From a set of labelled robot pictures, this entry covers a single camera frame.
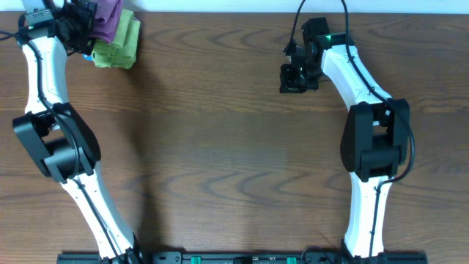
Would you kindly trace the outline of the purple microfiber cloth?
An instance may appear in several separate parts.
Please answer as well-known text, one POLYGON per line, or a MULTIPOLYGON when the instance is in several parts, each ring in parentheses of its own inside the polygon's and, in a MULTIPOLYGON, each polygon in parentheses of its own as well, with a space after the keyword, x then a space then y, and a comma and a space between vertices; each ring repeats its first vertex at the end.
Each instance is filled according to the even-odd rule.
POLYGON ((116 35, 123 0, 97 0, 94 28, 90 37, 111 43, 116 35))

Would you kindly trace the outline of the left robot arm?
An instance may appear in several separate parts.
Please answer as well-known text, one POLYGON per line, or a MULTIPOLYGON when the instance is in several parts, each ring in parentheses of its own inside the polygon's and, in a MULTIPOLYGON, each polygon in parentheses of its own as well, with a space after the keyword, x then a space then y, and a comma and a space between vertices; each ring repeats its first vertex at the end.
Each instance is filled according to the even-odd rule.
POLYGON ((14 34, 26 57, 29 98, 13 130, 40 172, 73 198, 98 245, 98 263, 147 263, 101 175, 97 138, 69 102, 65 69, 70 54, 90 55, 97 3, 24 1, 14 34))

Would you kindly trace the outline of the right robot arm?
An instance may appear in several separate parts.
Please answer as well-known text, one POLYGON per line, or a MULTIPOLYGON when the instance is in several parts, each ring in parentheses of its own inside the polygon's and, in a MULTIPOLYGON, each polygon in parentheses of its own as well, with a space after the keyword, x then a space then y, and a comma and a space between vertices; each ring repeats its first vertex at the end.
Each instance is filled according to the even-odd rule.
POLYGON ((415 139, 410 129, 410 107, 394 99, 371 77, 348 32, 332 33, 324 17, 302 27, 304 45, 294 39, 284 48, 288 63, 281 66, 281 93, 316 90, 327 76, 347 107, 340 144, 344 168, 350 173, 351 205, 347 231, 337 253, 324 258, 334 263, 425 263, 421 253, 386 252, 383 222, 392 183, 411 164, 415 139))

